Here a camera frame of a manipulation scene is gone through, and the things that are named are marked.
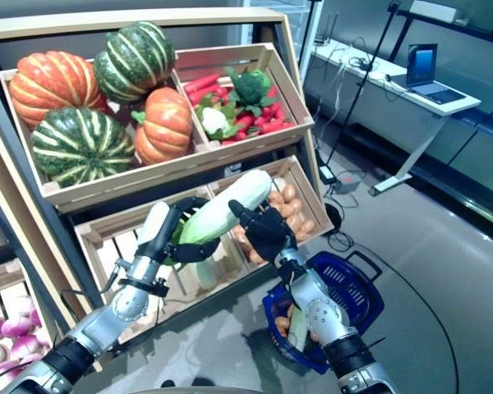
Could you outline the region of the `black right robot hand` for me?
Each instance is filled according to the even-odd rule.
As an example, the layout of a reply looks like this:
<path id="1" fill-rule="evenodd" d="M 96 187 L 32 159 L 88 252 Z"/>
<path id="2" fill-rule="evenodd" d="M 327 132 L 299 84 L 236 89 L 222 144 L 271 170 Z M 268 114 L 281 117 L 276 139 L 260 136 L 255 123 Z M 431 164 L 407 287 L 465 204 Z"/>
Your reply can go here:
<path id="1" fill-rule="evenodd" d="M 283 251 L 297 250 L 297 240 L 292 229 L 280 212 L 267 201 L 252 210 L 232 199 L 228 207 L 245 230 L 253 249 L 264 261 L 274 263 Z"/>

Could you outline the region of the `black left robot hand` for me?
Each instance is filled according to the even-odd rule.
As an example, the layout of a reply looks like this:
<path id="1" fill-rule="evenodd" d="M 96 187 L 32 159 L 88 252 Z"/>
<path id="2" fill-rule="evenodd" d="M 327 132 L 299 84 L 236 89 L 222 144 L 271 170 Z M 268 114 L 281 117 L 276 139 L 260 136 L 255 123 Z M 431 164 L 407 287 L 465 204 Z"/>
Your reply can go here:
<path id="1" fill-rule="evenodd" d="M 197 208 L 204 207 L 207 203 L 209 200 L 205 198 L 187 197 L 169 206 L 169 211 L 155 238 L 140 245 L 136 255 L 148 257 L 159 264 L 164 264 L 165 260 L 170 258 L 174 263 L 183 265 L 198 263 L 211 257 L 219 246 L 219 237 L 204 244 L 173 242 L 173 234 L 180 220 L 188 213 L 195 213 Z"/>

